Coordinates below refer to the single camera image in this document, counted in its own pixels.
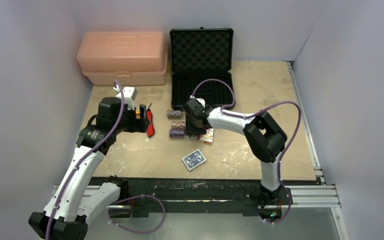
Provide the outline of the black poker set case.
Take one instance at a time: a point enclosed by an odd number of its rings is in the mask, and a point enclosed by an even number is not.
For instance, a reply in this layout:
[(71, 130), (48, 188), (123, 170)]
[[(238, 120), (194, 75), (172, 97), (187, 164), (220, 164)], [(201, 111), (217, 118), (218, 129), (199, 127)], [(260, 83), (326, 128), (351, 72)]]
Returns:
[(207, 105), (231, 105), (233, 29), (172, 29), (169, 37), (172, 109), (180, 110), (191, 95)]

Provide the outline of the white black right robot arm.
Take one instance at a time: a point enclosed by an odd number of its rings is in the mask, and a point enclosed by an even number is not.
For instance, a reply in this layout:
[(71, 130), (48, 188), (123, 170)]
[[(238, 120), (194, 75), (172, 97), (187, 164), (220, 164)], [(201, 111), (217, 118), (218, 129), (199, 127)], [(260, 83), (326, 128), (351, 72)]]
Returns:
[(243, 135), (251, 152), (260, 161), (259, 198), (268, 204), (280, 198), (280, 158), (288, 137), (268, 112), (233, 112), (222, 107), (205, 106), (196, 98), (184, 103), (182, 110), (197, 129), (223, 129)]

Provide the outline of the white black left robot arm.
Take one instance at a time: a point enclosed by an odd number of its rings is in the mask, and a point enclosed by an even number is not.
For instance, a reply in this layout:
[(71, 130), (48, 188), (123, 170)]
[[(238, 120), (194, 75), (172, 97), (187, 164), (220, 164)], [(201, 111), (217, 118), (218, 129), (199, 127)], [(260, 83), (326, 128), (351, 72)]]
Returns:
[(69, 168), (49, 203), (33, 212), (28, 224), (45, 240), (83, 240), (89, 225), (108, 205), (126, 203), (131, 197), (128, 181), (107, 177), (89, 199), (84, 193), (98, 165), (122, 132), (146, 133), (149, 121), (144, 104), (105, 97), (78, 136)]

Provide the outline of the purple poker chip stack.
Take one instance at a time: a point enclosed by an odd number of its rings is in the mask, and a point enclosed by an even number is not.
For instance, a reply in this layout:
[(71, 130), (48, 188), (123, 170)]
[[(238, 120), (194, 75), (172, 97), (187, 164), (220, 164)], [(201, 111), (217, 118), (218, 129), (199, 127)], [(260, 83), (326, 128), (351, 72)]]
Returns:
[(169, 137), (170, 138), (181, 138), (185, 136), (185, 131), (183, 129), (170, 129)]

